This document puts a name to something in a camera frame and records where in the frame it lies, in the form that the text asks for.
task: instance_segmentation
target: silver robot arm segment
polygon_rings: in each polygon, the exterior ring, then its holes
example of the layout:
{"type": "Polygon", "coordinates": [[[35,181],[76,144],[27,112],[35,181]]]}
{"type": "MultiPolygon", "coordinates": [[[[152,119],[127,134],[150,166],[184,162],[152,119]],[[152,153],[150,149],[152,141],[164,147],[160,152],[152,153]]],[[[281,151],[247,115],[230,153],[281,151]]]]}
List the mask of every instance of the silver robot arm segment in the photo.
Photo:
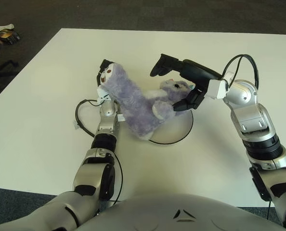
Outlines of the silver robot arm segment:
{"type": "Polygon", "coordinates": [[[253,181],[265,201],[272,201],[286,227],[286,149],[281,145],[258,91],[245,80],[236,80],[223,99],[247,150],[253,181]]]}
{"type": "Polygon", "coordinates": [[[91,149],[74,179],[73,191],[64,192],[30,215],[0,225],[0,231],[72,231],[93,218],[100,201],[114,193],[114,151],[117,142],[117,105],[105,101],[91,149]]]}

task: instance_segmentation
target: robotic arm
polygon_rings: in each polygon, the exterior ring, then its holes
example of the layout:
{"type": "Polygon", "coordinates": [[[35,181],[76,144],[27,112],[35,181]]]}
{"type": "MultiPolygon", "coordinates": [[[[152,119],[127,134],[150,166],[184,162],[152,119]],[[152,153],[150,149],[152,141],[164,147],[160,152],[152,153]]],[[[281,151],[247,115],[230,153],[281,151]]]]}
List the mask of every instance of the robotic arm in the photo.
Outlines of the robotic arm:
{"type": "Polygon", "coordinates": [[[173,105],[175,111],[196,109],[205,95],[223,99],[229,106],[232,122],[252,165],[250,172],[253,182],[261,198],[274,203],[276,212],[286,227],[286,149],[280,143],[266,108],[258,103],[257,88],[245,80],[234,81],[233,73],[223,73],[222,77],[200,64],[189,60],[179,61],[165,54],[161,54],[151,76],[162,76],[171,70],[195,83],[195,88],[186,99],[173,105]]]}
{"type": "Polygon", "coordinates": [[[72,231],[99,211],[101,201],[114,193],[114,151],[117,142],[117,104],[105,98],[94,140],[80,165],[73,191],[64,192],[30,215],[0,225],[0,231],[72,231]]]}

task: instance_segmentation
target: stuffed animal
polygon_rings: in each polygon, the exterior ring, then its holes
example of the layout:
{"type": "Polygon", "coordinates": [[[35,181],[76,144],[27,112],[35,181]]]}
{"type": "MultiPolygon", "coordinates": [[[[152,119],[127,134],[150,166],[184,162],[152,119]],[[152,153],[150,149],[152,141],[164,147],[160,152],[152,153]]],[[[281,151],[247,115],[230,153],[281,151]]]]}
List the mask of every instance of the stuffed animal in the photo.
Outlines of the stuffed animal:
{"type": "Polygon", "coordinates": [[[129,128],[140,139],[150,139],[159,125],[185,112],[175,112],[172,107],[191,90],[184,81],[166,80],[160,89],[142,93],[119,64],[110,64],[101,76],[99,87],[120,104],[129,128]]]}

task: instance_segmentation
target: stuffed animal ear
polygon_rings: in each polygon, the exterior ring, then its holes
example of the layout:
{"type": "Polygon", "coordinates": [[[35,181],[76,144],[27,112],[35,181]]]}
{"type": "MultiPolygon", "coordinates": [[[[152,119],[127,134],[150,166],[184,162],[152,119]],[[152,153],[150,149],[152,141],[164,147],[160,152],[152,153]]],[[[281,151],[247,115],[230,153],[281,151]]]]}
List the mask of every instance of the stuffed animal ear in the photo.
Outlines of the stuffed animal ear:
{"type": "Polygon", "coordinates": [[[190,89],[189,85],[185,81],[177,81],[177,84],[184,85],[186,88],[190,89]]]}

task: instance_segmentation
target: white table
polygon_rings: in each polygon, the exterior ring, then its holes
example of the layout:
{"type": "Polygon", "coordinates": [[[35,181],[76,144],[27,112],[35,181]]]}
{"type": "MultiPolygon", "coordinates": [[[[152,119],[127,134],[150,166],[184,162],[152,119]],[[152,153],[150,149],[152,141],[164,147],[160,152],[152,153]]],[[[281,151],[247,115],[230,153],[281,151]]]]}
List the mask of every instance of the white table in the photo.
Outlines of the white table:
{"type": "MultiPolygon", "coordinates": [[[[162,80],[180,79],[176,72],[149,77],[161,53],[220,73],[236,54],[252,55],[260,74],[259,101],[286,147],[286,35],[61,29],[0,95],[0,188],[46,194],[71,190],[92,141],[75,129],[74,110],[82,99],[97,97],[101,61],[122,64],[148,90],[162,80]]],[[[254,81],[247,61],[238,78],[254,81]]],[[[98,113],[89,104],[80,110],[90,130],[98,125],[98,113]]],[[[229,108],[221,100],[205,99],[194,115],[192,132],[171,146],[140,141],[122,126],[117,145],[124,171],[120,199],[174,192],[235,206],[267,206],[252,183],[229,108]]],[[[118,165],[116,172],[115,196],[118,165]]]]}

